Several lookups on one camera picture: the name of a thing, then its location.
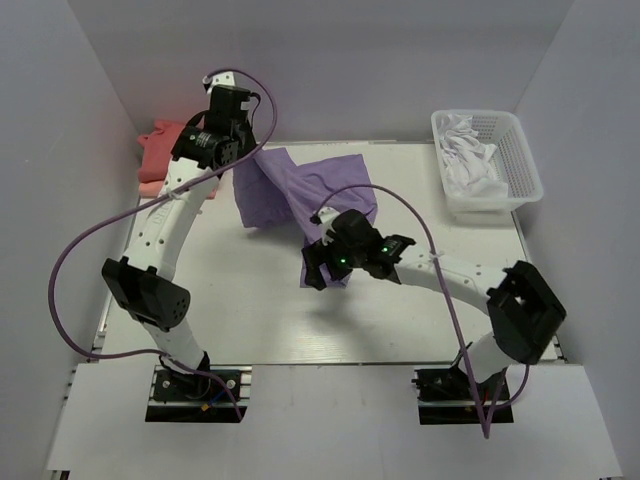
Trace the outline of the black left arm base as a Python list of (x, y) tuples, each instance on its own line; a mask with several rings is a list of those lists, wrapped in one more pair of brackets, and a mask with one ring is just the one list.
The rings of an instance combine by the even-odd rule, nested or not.
[[(250, 399), (250, 366), (211, 366), (211, 373), (225, 382), (241, 415)], [(157, 365), (146, 407), (147, 423), (235, 424), (241, 421), (224, 388), (216, 381), (177, 374)]]

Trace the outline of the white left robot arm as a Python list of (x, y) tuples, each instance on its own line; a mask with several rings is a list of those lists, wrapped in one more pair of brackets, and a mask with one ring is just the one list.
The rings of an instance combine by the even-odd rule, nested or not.
[(219, 85), (210, 89), (210, 106), (178, 135), (160, 190), (166, 201), (150, 208), (119, 260), (108, 259), (102, 276), (116, 303), (139, 322), (164, 352), (169, 369), (204, 370), (204, 350), (186, 320), (191, 296), (174, 283), (177, 260), (207, 197), (219, 184), (219, 169), (256, 145), (248, 103), (250, 90)]

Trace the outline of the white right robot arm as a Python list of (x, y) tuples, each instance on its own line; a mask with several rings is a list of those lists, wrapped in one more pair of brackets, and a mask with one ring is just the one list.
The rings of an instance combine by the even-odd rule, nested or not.
[(537, 364), (567, 316), (526, 261), (499, 269), (430, 253), (409, 237), (382, 236), (354, 209), (324, 207), (311, 221), (321, 237), (302, 250), (305, 285), (323, 290), (359, 269), (378, 280), (443, 293), (488, 316), (490, 332), (454, 361), (456, 379), (481, 385), (511, 365)]

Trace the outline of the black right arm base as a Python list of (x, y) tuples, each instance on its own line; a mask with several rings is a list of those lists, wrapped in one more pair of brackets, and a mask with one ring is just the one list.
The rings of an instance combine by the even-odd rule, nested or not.
[[(514, 415), (510, 406), (503, 407), (510, 399), (506, 381), (498, 388), (501, 374), (495, 374), (478, 391), (484, 413), (488, 414), (496, 391), (493, 424), (511, 424)], [(422, 426), (480, 424), (471, 389), (466, 377), (452, 377), (448, 368), (423, 368), (414, 371), (412, 383), (417, 393), (418, 417)]]

